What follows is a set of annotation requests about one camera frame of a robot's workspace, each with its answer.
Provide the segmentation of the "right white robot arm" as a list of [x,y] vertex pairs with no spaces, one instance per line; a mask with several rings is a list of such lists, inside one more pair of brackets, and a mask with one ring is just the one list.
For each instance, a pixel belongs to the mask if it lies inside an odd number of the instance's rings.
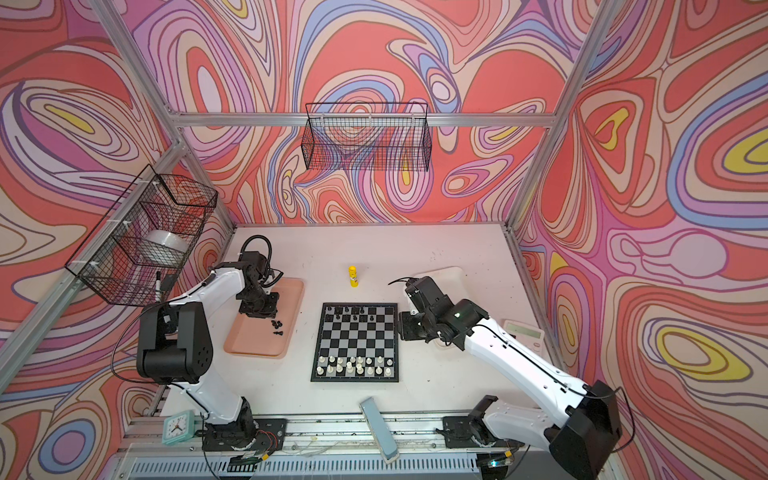
[[473,301],[453,302],[431,277],[402,281],[425,342],[438,340],[486,362],[536,404],[518,407],[487,395],[443,436],[486,448],[504,443],[548,450],[572,478],[597,478],[622,436],[617,389],[558,369]]

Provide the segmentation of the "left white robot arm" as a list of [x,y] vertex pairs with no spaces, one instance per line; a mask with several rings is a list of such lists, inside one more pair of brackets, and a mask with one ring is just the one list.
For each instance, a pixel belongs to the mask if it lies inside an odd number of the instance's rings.
[[253,318],[275,314],[279,295],[271,287],[281,276],[270,261],[269,254],[242,252],[182,295],[144,308],[139,317],[137,372],[157,384],[178,386],[200,407],[211,430],[255,435],[248,401],[213,368],[208,320],[230,300]]

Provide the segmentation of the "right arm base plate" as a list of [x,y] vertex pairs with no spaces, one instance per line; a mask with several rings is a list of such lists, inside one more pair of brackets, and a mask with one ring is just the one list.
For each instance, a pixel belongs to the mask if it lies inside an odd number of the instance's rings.
[[445,446],[449,449],[487,449],[507,446],[505,441],[494,437],[488,430],[481,431],[467,416],[444,416],[442,427],[436,432],[443,437]]

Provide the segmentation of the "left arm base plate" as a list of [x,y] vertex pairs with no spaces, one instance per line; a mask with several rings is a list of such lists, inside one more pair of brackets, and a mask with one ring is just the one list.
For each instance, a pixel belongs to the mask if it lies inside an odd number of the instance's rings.
[[274,453],[283,448],[287,424],[285,418],[256,418],[245,426],[238,422],[226,425],[204,423],[202,450],[206,453]]

